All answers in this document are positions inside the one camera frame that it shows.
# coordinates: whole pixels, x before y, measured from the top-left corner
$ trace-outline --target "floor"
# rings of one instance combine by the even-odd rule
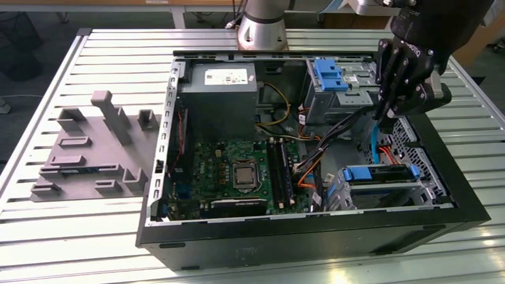
[[[31,19],[44,40],[44,45],[35,51],[44,66],[43,74],[25,82],[12,82],[0,73],[0,96],[44,95],[51,80],[65,56],[68,47],[79,28],[173,28],[172,17],[167,13],[71,13],[71,21],[60,24],[53,13],[31,13]],[[192,13],[185,14],[188,28],[223,27],[231,21],[231,13],[213,13],[199,22]],[[321,28],[315,14],[288,14],[288,28]],[[482,90],[505,112],[505,53],[494,54],[486,50],[468,69],[472,76],[486,76]],[[23,131],[31,120],[40,98],[36,96],[8,97],[11,113],[0,115],[0,172],[3,161],[8,160]]]

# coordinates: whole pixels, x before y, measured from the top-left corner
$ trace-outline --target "gray base plate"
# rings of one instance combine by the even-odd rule
[[[127,132],[132,139],[128,146],[120,144],[103,117],[88,117],[84,121],[77,121],[81,132],[60,131],[45,167],[41,168],[41,176],[32,189],[32,201],[68,201],[143,195],[148,179],[145,177],[139,183],[135,179],[139,179],[140,169],[143,174],[149,175],[152,172],[157,127],[143,131],[137,117],[128,116],[128,120]],[[44,169],[55,167],[59,161],[67,163],[63,167],[68,170],[59,170],[60,173],[44,173]],[[111,167],[115,164],[120,165],[119,170],[97,172],[100,166]],[[83,173],[83,169],[72,170],[73,167],[87,167],[88,170],[84,171],[91,173]]]

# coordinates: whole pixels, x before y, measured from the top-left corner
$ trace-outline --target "power supply label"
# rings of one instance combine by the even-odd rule
[[[205,85],[247,85],[247,69],[208,69]]]

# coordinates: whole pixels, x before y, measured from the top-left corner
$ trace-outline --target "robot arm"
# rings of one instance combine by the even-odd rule
[[[383,8],[387,11],[400,9],[392,21],[395,38],[380,40],[376,58],[380,101],[375,119],[381,131],[389,133],[397,117],[425,113],[450,102],[450,91],[440,76],[450,54],[469,41],[493,0],[349,0],[360,14],[367,13],[363,7],[371,7],[371,2],[388,7]],[[284,49],[284,11],[320,12],[341,3],[343,0],[249,0],[237,32],[241,48]]]
[[[376,0],[401,8],[393,18],[395,38],[379,43],[376,120],[389,133],[396,118],[421,114],[450,102],[440,82],[450,54],[469,41],[493,0]]]

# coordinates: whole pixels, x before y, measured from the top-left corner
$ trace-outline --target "metal slatted table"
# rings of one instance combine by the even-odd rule
[[[391,36],[288,31],[292,50],[373,51]],[[505,120],[454,60],[442,76],[453,102],[429,117],[493,220],[403,255],[172,272],[135,247],[141,198],[29,201],[61,107],[97,114],[91,93],[108,89],[127,114],[147,107],[161,113],[172,51],[235,49],[235,33],[225,30],[93,30],[77,36],[0,177],[0,282],[502,283]]]

